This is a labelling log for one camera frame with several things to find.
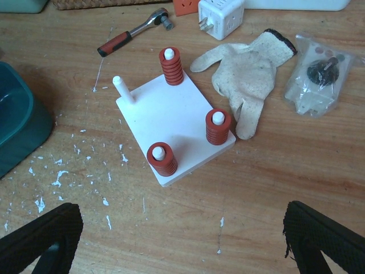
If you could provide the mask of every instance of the clear plastic bag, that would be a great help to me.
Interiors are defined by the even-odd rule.
[[[306,33],[296,35],[299,61],[291,75],[285,99],[301,115],[320,117],[335,108],[353,65],[365,58],[319,43]]]

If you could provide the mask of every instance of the wooden surface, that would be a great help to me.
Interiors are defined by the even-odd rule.
[[[168,188],[146,164],[111,81],[120,75],[131,90],[141,86],[162,73],[160,50],[176,46],[207,100],[228,110],[210,81],[217,65],[193,74],[195,58],[223,42],[250,43],[269,27],[293,42],[307,31],[365,54],[365,3],[352,0],[340,12],[246,10],[244,24],[223,42],[198,29],[197,14],[172,15],[172,31],[150,29],[101,59],[100,45],[160,6],[173,11],[171,3],[73,11],[48,5],[40,14],[0,15],[2,61],[55,119],[49,140],[1,180],[0,236],[64,202],[79,204],[84,230],[71,273],[299,273],[284,259],[282,220],[292,200],[364,236],[365,68],[351,70],[334,111],[311,119],[283,100],[292,58],[278,70],[256,136]],[[53,186],[59,171],[68,173]]]

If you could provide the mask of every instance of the teal container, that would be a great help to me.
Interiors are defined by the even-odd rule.
[[[0,0],[0,13],[40,13],[48,0]]]
[[[20,75],[0,62],[0,178],[39,147],[53,121]]]

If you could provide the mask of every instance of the work glove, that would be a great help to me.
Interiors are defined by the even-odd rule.
[[[249,45],[227,43],[207,51],[193,61],[190,70],[202,72],[221,61],[212,76],[213,87],[229,98],[236,134],[248,140],[255,135],[263,102],[275,86],[277,67],[296,53],[288,39],[267,29]]]

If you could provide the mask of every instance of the red coil spring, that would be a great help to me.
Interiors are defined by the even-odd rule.
[[[165,150],[165,158],[162,161],[158,161],[153,157],[152,150],[155,147],[162,147]],[[172,149],[168,144],[163,142],[154,143],[149,147],[147,151],[147,161],[161,176],[171,176],[177,170],[177,161],[172,152]]]
[[[222,112],[225,117],[223,124],[220,126],[214,124],[212,121],[213,114],[218,111]],[[206,139],[208,142],[214,144],[215,146],[219,146],[227,141],[230,123],[231,117],[225,110],[215,108],[209,111],[205,117]]]
[[[171,60],[165,59],[165,50],[172,49],[175,53]],[[171,86],[177,86],[184,80],[183,67],[181,65],[180,52],[175,47],[167,47],[160,51],[159,54],[162,71],[164,72],[166,82]]]

